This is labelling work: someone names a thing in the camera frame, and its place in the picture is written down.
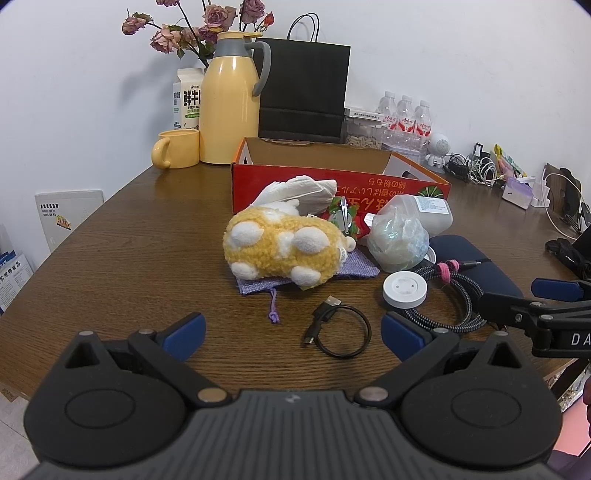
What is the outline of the white round puck device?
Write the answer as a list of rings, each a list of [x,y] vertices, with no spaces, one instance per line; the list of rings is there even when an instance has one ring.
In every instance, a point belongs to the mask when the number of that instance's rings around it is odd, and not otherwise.
[[[384,300],[392,307],[409,310],[424,303],[427,298],[427,281],[412,271],[390,274],[383,284]]]

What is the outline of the water bottle middle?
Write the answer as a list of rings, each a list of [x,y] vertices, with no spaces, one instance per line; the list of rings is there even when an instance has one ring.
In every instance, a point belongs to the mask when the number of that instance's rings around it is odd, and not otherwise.
[[[404,148],[411,148],[415,131],[415,114],[412,98],[403,95],[397,104],[397,144]]]

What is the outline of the red artificial rose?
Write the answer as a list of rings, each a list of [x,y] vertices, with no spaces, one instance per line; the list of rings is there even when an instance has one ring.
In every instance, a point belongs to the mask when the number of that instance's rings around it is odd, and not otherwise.
[[[359,215],[359,206],[350,204],[346,197],[335,196],[332,198],[328,210],[322,217],[334,224],[345,236],[359,240],[366,233],[363,219]]]

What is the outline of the black paper shopping bag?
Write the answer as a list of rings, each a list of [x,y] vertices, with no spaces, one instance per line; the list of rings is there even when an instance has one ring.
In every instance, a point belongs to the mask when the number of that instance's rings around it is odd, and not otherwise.
[[[312,26],[308,41],[266,39],[271,66],[260,95],[259,136],[339,143],[351,47],[318,41],[320,16],[307,16]]]

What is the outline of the white milk carton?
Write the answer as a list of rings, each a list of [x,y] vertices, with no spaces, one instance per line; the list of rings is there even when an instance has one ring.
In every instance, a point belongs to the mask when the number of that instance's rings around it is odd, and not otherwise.
[[[204,68],[180,68],[173,83],[173,128],[199,128]]]

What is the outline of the purple white tissue box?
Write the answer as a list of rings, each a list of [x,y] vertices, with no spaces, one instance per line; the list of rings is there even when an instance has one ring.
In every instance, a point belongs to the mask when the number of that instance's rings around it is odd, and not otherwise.
[[[509,178],[505,182],[502,199],[522,210],[527,210],[533,199],[533,190],[527,183]]]

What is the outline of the water bottle left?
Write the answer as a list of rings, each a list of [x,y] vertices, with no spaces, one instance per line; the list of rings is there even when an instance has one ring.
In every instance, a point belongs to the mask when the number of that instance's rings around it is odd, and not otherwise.
[[[397,144],[398,108],[394,93],[386,91],[381,98],[376,112],[382,116],[383,143],[389,147]]]

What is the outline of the yellow thermos jug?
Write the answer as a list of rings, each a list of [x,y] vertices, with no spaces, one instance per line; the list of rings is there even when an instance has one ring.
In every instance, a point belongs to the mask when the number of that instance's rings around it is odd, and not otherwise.
[[[201,84],[200,160],[229,165],[242,140],[259,135],[260,95],[270,75],[271,49],[259,33],[226,31]]]

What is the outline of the clear seed container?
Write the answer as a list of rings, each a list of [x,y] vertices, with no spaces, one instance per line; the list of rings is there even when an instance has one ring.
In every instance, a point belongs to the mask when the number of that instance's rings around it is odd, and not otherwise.
[[[384,116],[358,108],[346,107],[342,123],[342,142],[360,149],[381,150]]]

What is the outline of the white cloth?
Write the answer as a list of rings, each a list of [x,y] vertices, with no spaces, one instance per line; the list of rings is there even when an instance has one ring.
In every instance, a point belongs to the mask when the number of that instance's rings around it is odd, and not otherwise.
[[[315,180],[308,175],[298,175],[287,181],[274,181],[264,187],[252,206],[283,202],[293,204],[300,215],[321,214],[331,205],[337,188],[335,179]]]

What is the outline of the red orange cardboard box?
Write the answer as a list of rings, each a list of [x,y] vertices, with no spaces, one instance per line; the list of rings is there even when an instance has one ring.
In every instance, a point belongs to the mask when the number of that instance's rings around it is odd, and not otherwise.
[[[334,180],[337,194],[363,213],[376,213],[399,194],[446,199],[451,190],[441,176],[396,152],[246,138],[231,166],[232,211],[245,209],[273,181],[300,175],[315,181]]]

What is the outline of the yellow white plush toy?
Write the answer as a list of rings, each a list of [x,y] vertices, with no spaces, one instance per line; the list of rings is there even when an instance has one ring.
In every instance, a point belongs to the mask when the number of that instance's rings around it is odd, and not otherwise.
[[[250,206],[226,226],[222,247],[236,279],[287,277],[295,266],[332,276],[342,264],[339,249],[356,249],[356,239],[317,216],[301,216],[293,204]]]

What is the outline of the white robot figurine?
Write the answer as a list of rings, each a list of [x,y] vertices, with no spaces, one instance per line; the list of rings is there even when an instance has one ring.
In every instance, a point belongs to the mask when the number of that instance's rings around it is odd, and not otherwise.
[[[451,144],[448,137],[441,133],[432,133],[427,143],[425,162],[432,171],[443,172],[449,159]]]

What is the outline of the water bottle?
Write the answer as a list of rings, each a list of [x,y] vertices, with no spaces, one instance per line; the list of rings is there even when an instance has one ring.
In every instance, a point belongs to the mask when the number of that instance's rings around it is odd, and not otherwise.
[[[389,147],[397,144],[398,108],[394,93],[386,91],[381,98],[376,112],[382,116],[383,143]]]
[[[421,100],[414,112],[415,130],[413,137],[413,147],[417,152],[421,152],[423,147],[428,143],[432,133],[433,117],[430,108],[430,103],[426,100]]]
[[[412,98],[403,95],[397,104],[397,144],[404,148],[411,148],[415,131],[415,114]]]

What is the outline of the white board leaning on wall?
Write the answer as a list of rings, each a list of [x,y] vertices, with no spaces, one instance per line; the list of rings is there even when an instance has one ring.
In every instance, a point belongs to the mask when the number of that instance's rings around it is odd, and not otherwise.
[[[53,252],[103,203],[101,190],[38,193],[35,203],[50,252]]]

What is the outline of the dried pink rose bouquet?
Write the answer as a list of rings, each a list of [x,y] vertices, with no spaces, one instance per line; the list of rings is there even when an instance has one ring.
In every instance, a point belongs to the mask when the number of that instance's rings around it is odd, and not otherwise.
[[[153,31],[150,47],[161,54],[175,54],[182,58],[190,52],[197,56],[202,66],[207,67],[214,57],[216,44],[222,33],[238,31],[245,39],[263,35],[274,23],[273,11],[263,1],[198,1],[201,19],[190,21],[181,1],[157,0],[161,8],[175,9],[181,15],[172,24],[158,24],[148,13],[127,10],[121,25],[124,36],[133,36],[149,28]]]

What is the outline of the navy blue pouch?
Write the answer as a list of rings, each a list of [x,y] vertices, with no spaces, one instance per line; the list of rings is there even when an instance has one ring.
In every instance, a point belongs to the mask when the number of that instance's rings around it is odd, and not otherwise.
[[[468,239],[459,235],[440,235],[430,240],[431,247],[440,262],[457,260],[479,262],[464,274],[474,280],[485,293],[494,293],[513,297],[523,297],[518,286],[482,251]]]

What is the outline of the yellow ceramic mug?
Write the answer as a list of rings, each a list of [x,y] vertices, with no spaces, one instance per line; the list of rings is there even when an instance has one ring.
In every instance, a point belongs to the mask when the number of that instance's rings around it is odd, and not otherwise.
[[[197,165],[199,150],[200,131],[175,129],[158,134],[150,157],[153,166],[158,169],[184,169]]]

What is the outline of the purple drawstring pouch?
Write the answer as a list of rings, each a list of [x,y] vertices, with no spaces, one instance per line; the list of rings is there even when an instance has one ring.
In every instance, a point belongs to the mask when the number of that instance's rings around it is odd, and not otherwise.
[[[380,269],[358,249],[348,253],[341,248],[339,254],[341,254],[342,264],[332,273],[332,276],[322,273],[318,268],[295,266],[290,269],[287,277],[267,277],[256,280],[238,278],[236,279],[238,291],[242,295],[269,292],[271,294],[269,318],[275,324],[280,322],[276,311],[277,287],[294,284],[303,290],[308,290],[334,278],[370,279],[377,277],[380,273]]]

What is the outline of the water bottle right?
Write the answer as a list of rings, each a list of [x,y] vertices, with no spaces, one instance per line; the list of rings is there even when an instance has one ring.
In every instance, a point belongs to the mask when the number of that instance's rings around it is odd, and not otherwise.
[[[413,137],[413,147],[417,152],[421,152],[423,147],[428,143],[432,133],[433,117],[430,108],[430,103],[426,100],[421,100],[414,112],[415,130]]]

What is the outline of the iridescent plastic wrap bundle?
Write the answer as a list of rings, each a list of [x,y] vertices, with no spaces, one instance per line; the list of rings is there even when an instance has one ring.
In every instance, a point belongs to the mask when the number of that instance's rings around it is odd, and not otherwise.
[[[410,270],[421,263],[430,246],[430,237],[416,213],[395,206],[374,216],[367,247],[388,273]]]

